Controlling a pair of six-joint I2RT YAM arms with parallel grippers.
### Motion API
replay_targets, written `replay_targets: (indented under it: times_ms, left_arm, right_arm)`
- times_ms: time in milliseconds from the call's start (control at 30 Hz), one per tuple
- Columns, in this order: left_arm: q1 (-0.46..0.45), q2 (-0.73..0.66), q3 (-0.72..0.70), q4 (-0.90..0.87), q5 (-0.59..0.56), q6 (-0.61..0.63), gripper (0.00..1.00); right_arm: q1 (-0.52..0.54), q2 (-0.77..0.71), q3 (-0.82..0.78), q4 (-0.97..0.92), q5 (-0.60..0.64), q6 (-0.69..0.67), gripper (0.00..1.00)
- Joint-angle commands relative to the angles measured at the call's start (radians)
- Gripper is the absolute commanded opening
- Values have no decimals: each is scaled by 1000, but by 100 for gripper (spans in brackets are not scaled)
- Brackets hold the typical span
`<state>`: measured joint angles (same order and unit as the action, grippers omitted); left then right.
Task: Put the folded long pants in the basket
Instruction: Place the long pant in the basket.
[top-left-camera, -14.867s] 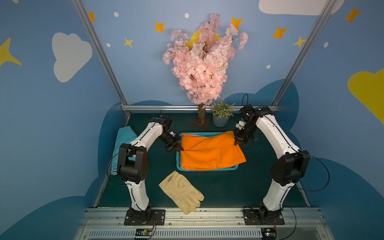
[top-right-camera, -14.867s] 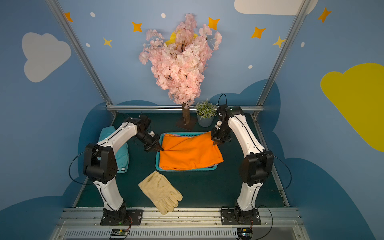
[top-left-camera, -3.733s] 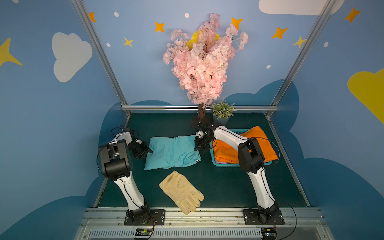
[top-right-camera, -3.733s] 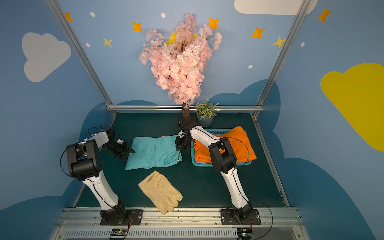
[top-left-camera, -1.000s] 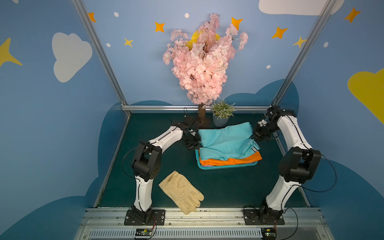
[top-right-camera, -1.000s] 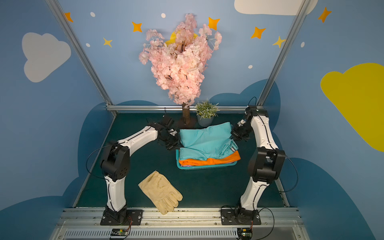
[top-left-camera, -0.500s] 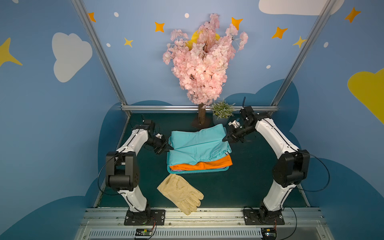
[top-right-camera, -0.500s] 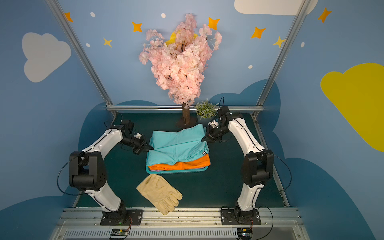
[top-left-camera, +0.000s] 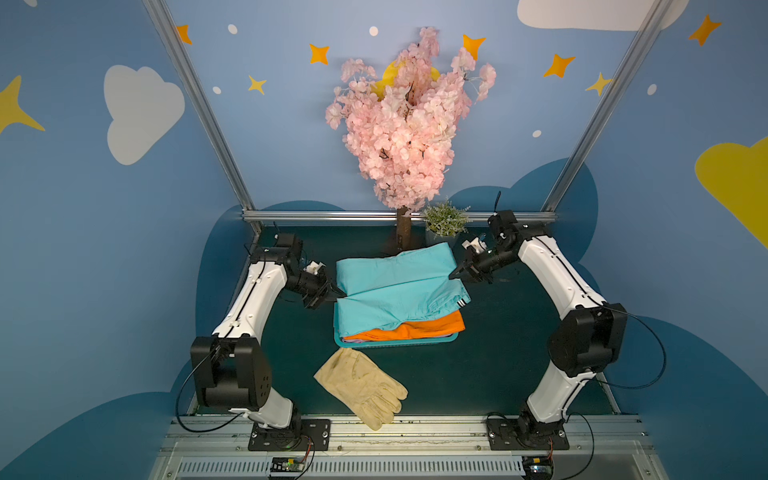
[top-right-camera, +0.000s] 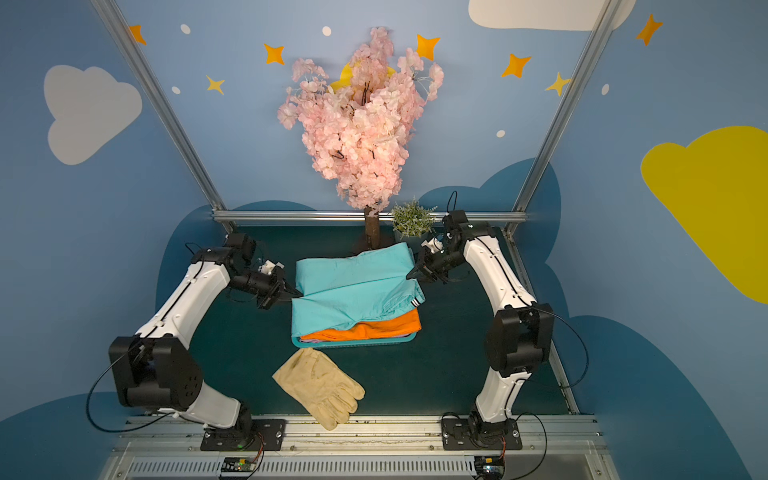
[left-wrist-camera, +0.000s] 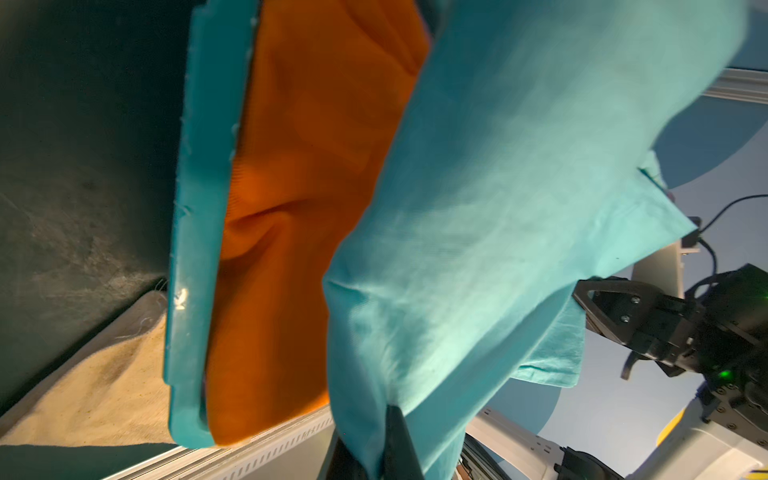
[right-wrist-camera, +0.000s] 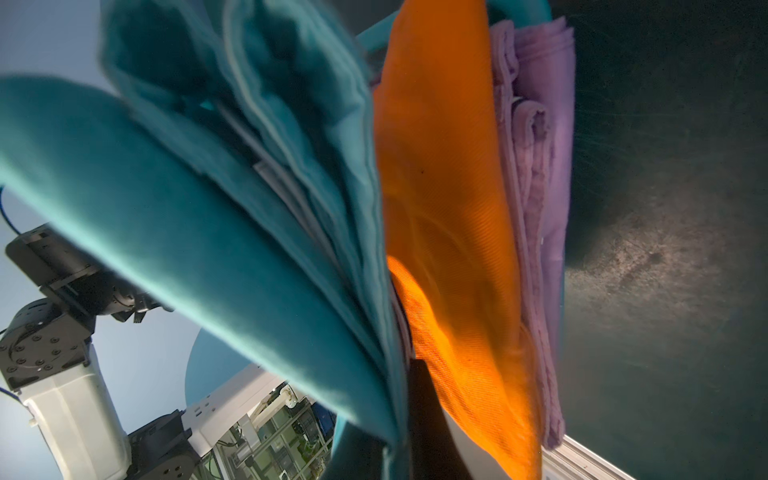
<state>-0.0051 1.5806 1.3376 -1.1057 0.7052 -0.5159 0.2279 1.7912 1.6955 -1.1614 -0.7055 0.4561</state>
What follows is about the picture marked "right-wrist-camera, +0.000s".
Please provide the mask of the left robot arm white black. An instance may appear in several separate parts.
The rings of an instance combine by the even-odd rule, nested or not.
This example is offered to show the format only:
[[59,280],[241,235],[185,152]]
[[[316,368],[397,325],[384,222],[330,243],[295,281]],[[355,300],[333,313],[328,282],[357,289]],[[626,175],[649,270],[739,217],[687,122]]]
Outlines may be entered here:
[[5,253],[42,296],[2,333],[1,374],[31,413],[62,476],[191,478],[201,456],[181,411],[126,433],[92,343],[98,317],[139,323],[159,302],[48,224],[18,235]]

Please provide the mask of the orange garment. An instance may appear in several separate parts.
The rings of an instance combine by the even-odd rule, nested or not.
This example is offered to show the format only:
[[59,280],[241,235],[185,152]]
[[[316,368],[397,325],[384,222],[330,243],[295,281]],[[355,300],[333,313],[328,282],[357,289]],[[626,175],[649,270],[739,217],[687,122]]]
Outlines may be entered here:
[[484,2],[402,5],[373,93],[387,260],[444,410],[509,477],[537,479],[540,402],[491,53]]

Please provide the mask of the teal garment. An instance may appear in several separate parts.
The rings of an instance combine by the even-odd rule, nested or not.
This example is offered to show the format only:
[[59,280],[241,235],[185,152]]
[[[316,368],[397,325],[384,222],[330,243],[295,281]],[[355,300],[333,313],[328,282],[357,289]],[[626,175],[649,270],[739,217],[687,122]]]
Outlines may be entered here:
[[52,228],[342,421],[329,479],[411,473],[373,101],[316,1],[113,1],[112,92],[1,79],[1,181]]

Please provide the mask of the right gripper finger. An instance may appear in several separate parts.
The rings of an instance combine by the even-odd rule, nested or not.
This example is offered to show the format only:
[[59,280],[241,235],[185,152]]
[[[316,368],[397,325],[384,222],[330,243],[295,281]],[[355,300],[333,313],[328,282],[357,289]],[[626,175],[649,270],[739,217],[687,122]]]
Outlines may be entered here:
[[410,478],[471,480],[454,443],[426,363],[410,361],[408,369]]

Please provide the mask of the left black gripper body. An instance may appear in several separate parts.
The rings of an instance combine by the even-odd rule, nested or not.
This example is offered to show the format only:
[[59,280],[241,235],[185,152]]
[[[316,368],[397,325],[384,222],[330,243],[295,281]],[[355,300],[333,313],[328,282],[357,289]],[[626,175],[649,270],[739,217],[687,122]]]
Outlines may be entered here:
[[17,236],[5,253],[45,296],[89,316],[140,323],[162,306],[48,224]]

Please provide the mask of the purple striped pants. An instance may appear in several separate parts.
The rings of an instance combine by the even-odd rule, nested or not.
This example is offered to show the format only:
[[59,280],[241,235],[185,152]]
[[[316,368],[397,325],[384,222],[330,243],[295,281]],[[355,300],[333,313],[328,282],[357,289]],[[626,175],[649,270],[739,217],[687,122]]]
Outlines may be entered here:
[[574,30],[560,17],[490,29],[494,101],[507,202],[521,269],[541,403],[540,442],[565,436],[556,372],[563,316],[565,240],[575,117]]

